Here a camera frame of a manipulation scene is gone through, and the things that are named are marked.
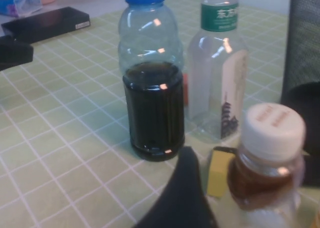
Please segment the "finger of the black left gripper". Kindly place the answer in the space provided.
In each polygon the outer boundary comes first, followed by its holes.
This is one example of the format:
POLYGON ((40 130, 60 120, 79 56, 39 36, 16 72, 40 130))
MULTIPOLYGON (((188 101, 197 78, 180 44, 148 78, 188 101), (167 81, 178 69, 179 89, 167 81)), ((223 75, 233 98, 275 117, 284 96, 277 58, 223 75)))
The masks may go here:
POLYGON ((34 49, 30 44, 15 40, 11 36, 0 38, 0 70, 30 63, 33 61, 34 49))

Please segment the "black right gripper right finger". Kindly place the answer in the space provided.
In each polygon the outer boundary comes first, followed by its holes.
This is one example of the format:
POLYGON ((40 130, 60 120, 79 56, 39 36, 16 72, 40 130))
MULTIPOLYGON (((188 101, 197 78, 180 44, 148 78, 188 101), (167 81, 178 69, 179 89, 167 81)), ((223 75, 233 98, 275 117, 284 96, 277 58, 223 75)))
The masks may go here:
POLYGON ((311 82, 290 89, 283 104, 294 109, 305 122, 303 186, 320 186, 320 84, 311 82))

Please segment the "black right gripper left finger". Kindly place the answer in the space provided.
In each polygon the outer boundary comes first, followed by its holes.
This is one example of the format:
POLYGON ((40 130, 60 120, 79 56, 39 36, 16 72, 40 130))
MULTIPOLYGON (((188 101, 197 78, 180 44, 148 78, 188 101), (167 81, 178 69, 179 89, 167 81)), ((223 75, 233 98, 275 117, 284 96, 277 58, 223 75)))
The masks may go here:
POLYGON ((190 146, 178 153, 176 167, 161 195, 134 227, 217 227, 202 190, 200 165, 190 146))

